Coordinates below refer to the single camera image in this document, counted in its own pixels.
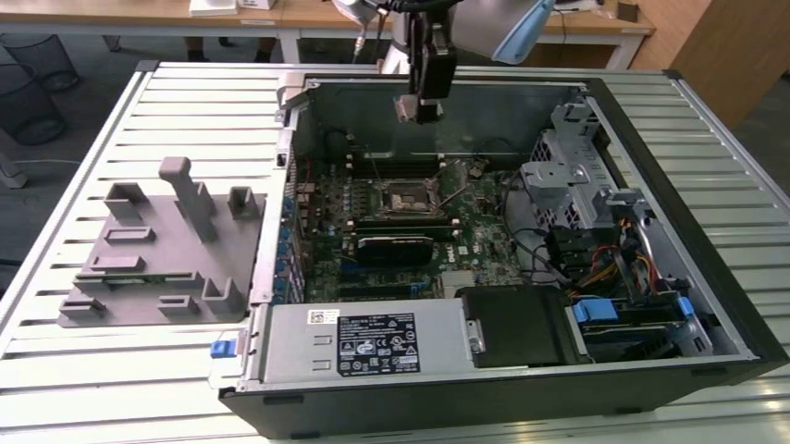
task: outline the red wire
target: red wire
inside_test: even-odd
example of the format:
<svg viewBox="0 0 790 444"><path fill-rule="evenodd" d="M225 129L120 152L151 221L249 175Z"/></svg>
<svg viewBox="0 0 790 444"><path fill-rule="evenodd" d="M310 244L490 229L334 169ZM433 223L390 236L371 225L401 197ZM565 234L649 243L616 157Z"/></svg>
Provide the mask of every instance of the red wire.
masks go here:
<svg viewBox="0 0 790 444"><path fill-rule="evenodd" d="M656 271L656 263L650 256L648 256L648 262L650 264L650 289L653 290L653 294L658 295L658 291L656 290L656 280L658 279L658 272Z"/></svg>
<svg viewBox="0 0 790 444"><path fill-rule="evenodd" d="M640 275L637 273L636 274L636 279L634 279L634 284L637 284L637 291L642 292L642 285L640 284Z"/></svg>
<svg viewBox="0 0 790 444"><path fill-rule="evenodd" d="M593 253L593 266L590 267L590 272L596 270L596 261L598 261L598 256L601 255L601 253L604 253L606 250L613 250L617 247L617 245L604 245L598 248L598 250L596 250L596 252Z"/></svg>

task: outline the power supply label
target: power supply label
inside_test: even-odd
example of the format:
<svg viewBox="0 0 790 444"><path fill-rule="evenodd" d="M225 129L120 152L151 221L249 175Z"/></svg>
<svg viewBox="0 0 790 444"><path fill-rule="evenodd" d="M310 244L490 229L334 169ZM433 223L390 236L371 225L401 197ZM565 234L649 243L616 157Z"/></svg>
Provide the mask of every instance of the power supply label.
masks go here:
<svg viewBox="0 0 790 444"><path fill-rule="evenodd" d="M338 373L375 376L417 373L421 349L415 314L338 318Z"/></svg>

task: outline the metal table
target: metal table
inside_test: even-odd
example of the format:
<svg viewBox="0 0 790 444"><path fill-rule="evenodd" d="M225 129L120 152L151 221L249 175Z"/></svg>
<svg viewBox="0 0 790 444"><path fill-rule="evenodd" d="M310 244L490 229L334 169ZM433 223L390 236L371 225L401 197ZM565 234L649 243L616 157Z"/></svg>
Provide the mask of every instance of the metal table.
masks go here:
<svg viewBox="0 0 790 444"><path fill-rule="evenodd" d="M206 378L209 344L245 323L63 329L55 319L108 214L100 198L114 181L134 179L147 193L172 193L156 180L158 162L187 155L193 176L210 189L247 185L267 191L279 137L275 88L287 70L365 73L373 67L162 63L156 71L135 73L0 302L4 443L266 442L218 402ZM606 80L790 351L790 201L685 82L660 72L459 70ZM786 366L652 413L325 441L788 442L789 413Z"/></svg>

